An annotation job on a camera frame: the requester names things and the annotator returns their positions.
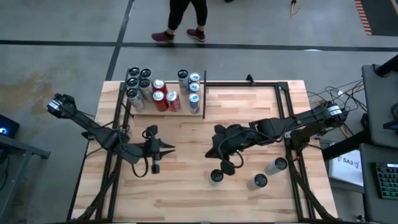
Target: blue light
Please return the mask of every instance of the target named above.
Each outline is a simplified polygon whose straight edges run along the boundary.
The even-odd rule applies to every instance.
[[[7,134],[8,130],[6,128],[0,128],[1,134]]]

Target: black pants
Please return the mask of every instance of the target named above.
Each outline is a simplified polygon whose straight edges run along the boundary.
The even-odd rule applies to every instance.
[[[181,23],[182,16],[190,2],[192,2],[193,7],[195,7],[195,11],[197,12],[198,25],[206,25],[206,0],[170,0],[169,29],[176,30],[178,28]]]

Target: upright can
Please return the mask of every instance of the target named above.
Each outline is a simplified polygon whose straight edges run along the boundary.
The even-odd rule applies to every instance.
[[[178,112],[181,109],[180,97],[176,91],[170,91],[166,95],[167,103],[169,104],[170,111]]]
[[[197,95],[200,95],[200,85],[197,83],[192,83],[189,85],[189,90],[190,93],[196,93]]]
[[[178,84],[180,85],[180,93],[188,94],[189,93],[189,74],[186,70],[180,70],[178,73]]]
[[[280,157],[277,159],[274,159],[266,168],[265,172],[267,175],[274,175],[279,173],[280,171],[286,169],[287,167],[287,161]]]
[[[153,101],[153,94],[154,94],[154,89],[152,88],[152,84],[148,79],[143,79],[139,82],[139,88],[144,95],[144,98],[150,102]]]
[[[162,91],[164,94],[167,94],[167,86],[163,80],[155,80],[154,81],[154,91]]]
[[[142,98],[139,90],[130,89],[127,91],[127,98],[129,99],[132,106],[136,109],[136,111],[141,112],[145,109],[144,99]]]
[[[141,71],[140,77],[141,79],[148,79],[150,81],[150,84],[154,82],[154,76],[148,68]]]
[[[210,185],[217,186],[224,179],[224,174],[221,170],[215,169],[210,174]]]
[[[193,72],[191,73],[191,75],[189,75],[189,84],[191,83],[197,83],[200,85],[200,75],[197,72]]]
[[[130,76],[132,76],[133,78],[136,78],[138,80],[139,80],[139,72],[140,72],[139,68],[136,68],[136,67],[130,68],[130,70],[129,70]]]
[[[154,101],[156,109],[160,112],[167,111],[167,109],[169,108],[169,104],[167,103],[164,92],[162,91],[156,91],[154,93]]]
[[[191,113],[198,114],[200,112],[200,97],[196,93],[189,94],[189,105]]]
[[[138,82],[138,79],[136,79],[136,78],[129,78],[129,79],[127,80],[127,89],[129,90],[129,89],[132,89],[132,88],[139,90],[139,82]]]
[[[268,180],[264,174],[257,174],[253,179],[248,181],[247,187],[249,190],[257,190],[267,185]]]

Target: red soda can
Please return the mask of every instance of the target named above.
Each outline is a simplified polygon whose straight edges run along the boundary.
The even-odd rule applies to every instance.
[[[167,111],[167,109],[169,108],[169,104],[167,103],[165,94],[162,91],[156,91],[154,93],[154,102],[156,109],[160,112]]]
[[[178,112],[181,108],[180,97],[176,91],[170,91],[167,96],[167,103],[169,104],[170,111]]]
[[[155,80],[153,86],[154,91],[162,91],[164,94],[168,93],[166,83],[162,80]]]

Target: person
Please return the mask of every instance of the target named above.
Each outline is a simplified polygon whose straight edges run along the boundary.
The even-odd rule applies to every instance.
[[[207,20],[207,3],[206,0],[170,0],[169,27],[166,31],[152,34],[152,38],[157,42],[173,42],[174,33],[182,21],[185,10],[192,3],[197,14],[198,27],[196,29],[188,29],[189,37],[204,42],[205,25]]]

